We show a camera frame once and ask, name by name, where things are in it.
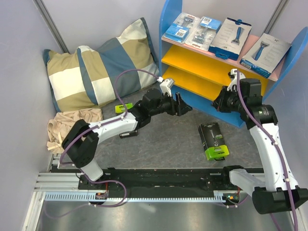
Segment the Harry's razor pack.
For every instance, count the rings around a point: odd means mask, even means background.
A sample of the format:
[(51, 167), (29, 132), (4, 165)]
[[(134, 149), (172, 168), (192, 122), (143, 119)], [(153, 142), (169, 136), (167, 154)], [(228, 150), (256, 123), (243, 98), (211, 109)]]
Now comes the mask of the Harry's razor pack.
[(208, 51), (218, 58), (237, 61), (251, 28), (251, 24), (243, 22), (241, 19), (225, 19)]
[(240, 64), (264, 78), (269, 78), (291, 46), (291, 43), (263, 33), (242, 57)]

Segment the blue Gillette razor blister pack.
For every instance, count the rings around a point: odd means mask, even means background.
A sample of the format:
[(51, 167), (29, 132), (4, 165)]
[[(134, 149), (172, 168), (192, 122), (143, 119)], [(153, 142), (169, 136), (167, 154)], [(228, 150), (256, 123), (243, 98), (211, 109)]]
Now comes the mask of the blue Gillette razor blister pack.
[(177, 43), (183, 44), (187, 37), (199, 25), (201, 18), (188, 13), (181, 13), (177, 19), (166, 30), (163, 37)]

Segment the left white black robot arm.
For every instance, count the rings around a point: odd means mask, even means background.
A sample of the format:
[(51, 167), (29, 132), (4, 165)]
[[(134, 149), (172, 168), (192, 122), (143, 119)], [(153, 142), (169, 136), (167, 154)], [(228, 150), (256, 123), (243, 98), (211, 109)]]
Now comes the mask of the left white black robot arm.
[(64, 153), (87, 175), (93, 188), (101, 189), (106, 178), (94, 159), (98, 144), (121, 133), (141, 129), (151, 122), (152, 116), (162, 113), (182, 116), (192, 110), (180, 93), (175, 96), (174, 99), (158, 89), (150, 89), (127, 113), (94, 123), (77, 121), (62, 142)]

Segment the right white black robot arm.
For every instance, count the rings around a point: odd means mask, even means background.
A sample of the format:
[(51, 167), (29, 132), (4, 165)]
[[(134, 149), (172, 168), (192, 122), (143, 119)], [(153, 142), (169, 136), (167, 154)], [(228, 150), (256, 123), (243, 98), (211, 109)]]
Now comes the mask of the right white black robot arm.
[(270, 214), (294, 211), (308, 200), (287, 164), (280, 142), (278, 119), (272, 106), (262, 103), (258, 79), (233, 77), (223, 87), (213, 106), (219, 112), (239, 112), (253, 137), (261, 158), (265, 180), (260, 181), (242, 166), (224, 167), (221, 186), (238, 186), (251, 196), (256, 211)]

